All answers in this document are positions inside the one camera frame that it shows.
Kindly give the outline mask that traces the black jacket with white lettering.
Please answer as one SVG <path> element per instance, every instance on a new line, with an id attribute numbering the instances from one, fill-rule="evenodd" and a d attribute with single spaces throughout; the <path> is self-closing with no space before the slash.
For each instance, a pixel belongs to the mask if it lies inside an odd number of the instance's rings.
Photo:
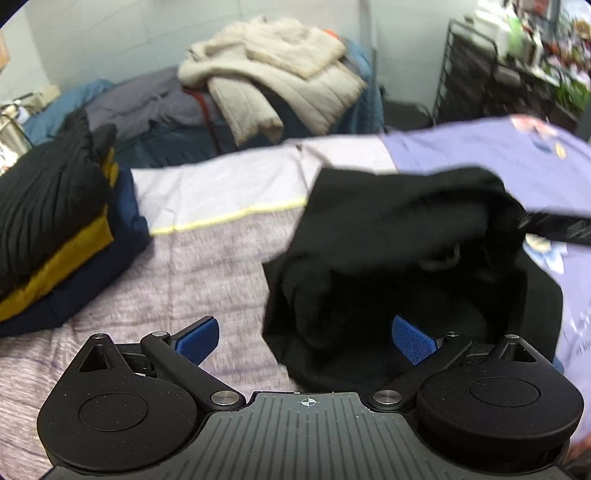
<path id="1" fill-rule="evenodd" d="M 315 392 L 368 394 L 401 375 L 396 318 L 482 344 L 514 333 L 552 359 L 563 295 L 524 251 L 523 214 L 481 168 L 324 169 L 287 250 L 264 266 L 263 340 Z"/>

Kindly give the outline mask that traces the black metal shelf rack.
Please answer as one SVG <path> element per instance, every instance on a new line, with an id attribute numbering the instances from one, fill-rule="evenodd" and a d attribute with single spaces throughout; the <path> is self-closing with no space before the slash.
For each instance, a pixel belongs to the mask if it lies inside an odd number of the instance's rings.
<path id="1" fill-rule="evenodd" d="M 433 116 L 531 114 L 590 136 L 590 4 L 480 1 L 448 23 Z"/>

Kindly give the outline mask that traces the grey blue bedding pile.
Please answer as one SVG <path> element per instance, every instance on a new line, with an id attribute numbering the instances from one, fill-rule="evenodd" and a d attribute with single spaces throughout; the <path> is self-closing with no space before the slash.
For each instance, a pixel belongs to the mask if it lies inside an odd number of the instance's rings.
<path id="1" fill-rule="evenodd" d="M 329 129 L 328 135 L 372 134 L 383 130 L 384 110 L 370 56 L 362 46 L 342 39 L 345 66 L 367 82 L 358 101 Z M 280 115 L 287 139 L 312 134 L 280 96 L 263 89 Z M 176 67 L 164 68 L 114 84 L 97 79 L 61 94 L 24 123 L 29 140 L 38 145 L 57 134 L 64 119 L 84 108 L 91 130 L 104 124 L 117 128 L 115 160 L 130 168 L 163 168 L 196 164 L 238 150 L 273 145 L 263 135 L 236 147 L 231 131 L 207 91 L 184 91 Z"/>

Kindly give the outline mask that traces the black ribbed folded garment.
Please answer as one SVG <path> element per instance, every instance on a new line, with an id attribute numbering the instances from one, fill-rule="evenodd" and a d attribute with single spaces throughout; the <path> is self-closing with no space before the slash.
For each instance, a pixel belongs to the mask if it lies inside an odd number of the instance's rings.
<path id="1" fill-rule="evenodd" d="M 24 286 L 66 241 L 98 218 L 112 197 L 103 165 L 117 128 L 91 130 L 71 113 L 55 137 L 1 176 L 1 297 Z"/>

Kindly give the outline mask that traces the navy blue folded garment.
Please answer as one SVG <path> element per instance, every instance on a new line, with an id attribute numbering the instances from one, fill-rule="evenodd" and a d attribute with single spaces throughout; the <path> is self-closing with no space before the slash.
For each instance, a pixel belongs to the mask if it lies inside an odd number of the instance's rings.
<path id="1" fill-rule="evenodd" d="M 113 242 L 32 306 L 3 321 L 2 337 L 61 327 L 125 272 L 149 245 L 147 221 L 139 213 L 132 173 L 126 167 L 118 174 L 107 219 Z"/>

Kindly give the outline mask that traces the mustard yellow folded garment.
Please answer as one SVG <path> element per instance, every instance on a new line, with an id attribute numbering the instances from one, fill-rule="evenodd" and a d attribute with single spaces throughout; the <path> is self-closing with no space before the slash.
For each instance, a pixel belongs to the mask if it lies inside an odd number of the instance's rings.
<path id="1" fill-rule="evenodd" d="M 103 165 L 103 172 L 112 187 L 113 197 L 114 186 L 119 174 L 119 166 L 114 161 L 113 149 L 110 150 Z M 110 232 L 107 219 L 112 197 L 103 207 L 98 218 L 66 241 L 24 286 L 17 288 L 6 298 L 1 297 L 2 321 L 11 319 L 32 306 L 79 268 L 82 263 L 113 242 L 114 237 Z"/>

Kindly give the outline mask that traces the cream quilted jacket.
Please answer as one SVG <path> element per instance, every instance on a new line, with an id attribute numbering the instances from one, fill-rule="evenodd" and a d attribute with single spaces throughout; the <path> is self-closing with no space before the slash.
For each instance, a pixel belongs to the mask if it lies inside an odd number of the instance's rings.
<path id="1" fill-rule="evenodd" d="M 338 36 L 294 18 L 232 23 L 187 50 L 177 70 L 186 88 L 204 84 L 240 146 L 263 135 L 276 143 L 284 125 L 262 90 L 287 103 L 315 135 L 329 133 L 366 89 L 342 57 Z"/>

